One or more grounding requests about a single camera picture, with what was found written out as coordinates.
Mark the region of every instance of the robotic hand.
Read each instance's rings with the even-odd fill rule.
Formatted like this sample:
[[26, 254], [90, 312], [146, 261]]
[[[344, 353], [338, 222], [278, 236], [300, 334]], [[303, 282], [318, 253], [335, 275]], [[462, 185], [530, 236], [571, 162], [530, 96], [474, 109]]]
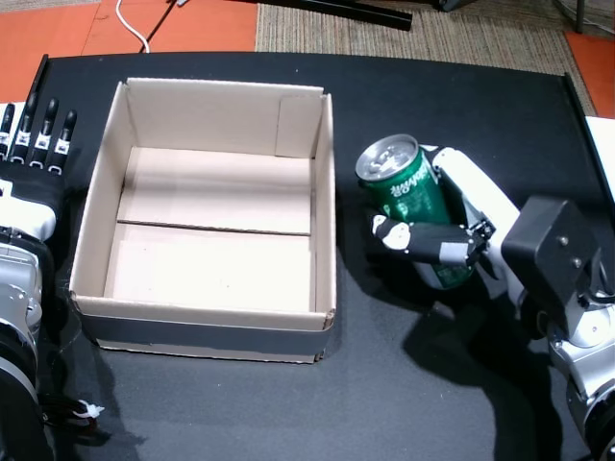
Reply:
[[[77, 114], [68, 113], [48, 155], [58, 109], [58, 101], [50, 101], [27, 165], [35, 108], [33, 93], [12, 148], [0, 153], [0, 460], [53, 459], [36, 391], [37, 337], [41, 304], [52, 294], [54, 280], [53, 258], [44, 242], [54, 233], [62, 211], [62, 168]], [[5, 118], [13, 111], [9, 105]], [[8, 146], [5, 125], [10, 128], [11, 121], [0, 130]]]
[[538, 306], [550, 356], [568, 378], [567, 400], [597, 460], [615, 459], [615, 296], [601, 249], [569, 201], [531, 197], [519, 211], [477, 165], [451, 148], [432, 166], [466, 225], [407, 224], [376, 215], [372, 233], [413, 262], [480, 264], [511, 302]]

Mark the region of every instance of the open cardboard box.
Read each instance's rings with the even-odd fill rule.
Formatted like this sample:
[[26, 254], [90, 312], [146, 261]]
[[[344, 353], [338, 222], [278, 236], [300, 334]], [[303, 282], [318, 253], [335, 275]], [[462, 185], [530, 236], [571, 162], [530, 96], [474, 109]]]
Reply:
[[128, 79], [70, 280], [101, 347], [313, 362], [335, 315], [323, 88]]

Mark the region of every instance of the white paper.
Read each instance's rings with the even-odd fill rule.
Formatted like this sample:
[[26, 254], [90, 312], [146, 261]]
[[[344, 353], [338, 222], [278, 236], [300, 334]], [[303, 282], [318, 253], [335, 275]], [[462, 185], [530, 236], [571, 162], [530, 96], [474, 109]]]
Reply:
[[611, 189], [611, 195], [615, 197], [615, 119], [585, 117], [589, 125], [589, 131], [594, 138], [594, 144], [598, 150], [598, 156], [603, 165], [604, 175]]

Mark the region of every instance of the black table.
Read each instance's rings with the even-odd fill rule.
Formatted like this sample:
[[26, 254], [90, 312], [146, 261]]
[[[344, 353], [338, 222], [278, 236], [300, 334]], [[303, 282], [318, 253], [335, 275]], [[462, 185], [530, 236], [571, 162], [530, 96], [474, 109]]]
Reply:
[[[41, 100], [59, 97], [60, 119], [71, 108], [80, 117], [73, 142], [81, 152], [66, 167], [72, 205], [52, 244], [60, 295], [111, 98], [127, 77], [321, 85], [332, 94], [338, 318], [326, 358], [316, 365], [106, 352], [79, 335], [51, 370], [57, 343], [68, 344], [79, 324], [62, 302], [46, 306], [41, 388], [107, 408], [100, 437], [54, 434], [60, 460], [505, 461], [576, 460], [588, 453], [566, 408], [565, 381], [548, 367], [546, 343], [526, 347], [512, 306], [496, 296], [502, 287], [489, 283], [485, 293], [471, 286], [471, 302], [467, 293], [444, 297], [455, 308], [468, 304], [456, 321], [443, 307], [428, 311], [433, 295], [411, 270], [382, 267], [382, 255], [366, 246], [364, 196], [354, 176], [357, 155], [388, 134], [456, 146], [517, 206], [532, 193], [576, 200], [612, 274], [609, 205], [563, 78], [314, 55], [50, 60]], [[497, 299], [486, 301], [489, 294]]]

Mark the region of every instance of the woven rug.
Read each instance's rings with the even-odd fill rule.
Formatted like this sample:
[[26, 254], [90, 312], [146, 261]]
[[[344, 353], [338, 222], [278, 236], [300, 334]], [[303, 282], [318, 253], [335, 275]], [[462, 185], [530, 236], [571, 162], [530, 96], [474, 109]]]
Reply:
[[[481, 8], [480, 3], [461, 11]], [[406, 2], [395, 4], [414, 12], [410, 32], [316, 12], [260, 5], [256, 49], [457, 62], [555, 75], [568, 72], [585, 113], [595, 115], [561, 30], [537, 27], [531, 21], [490, 17], [476, 10], [444, 13], [420, 4], [411, 4], [410, 8]]]
[[0, 12], [63, 7], [66, 5], [80, 5], [84, 3], [100, 3], [100, 0], [0, 0]]

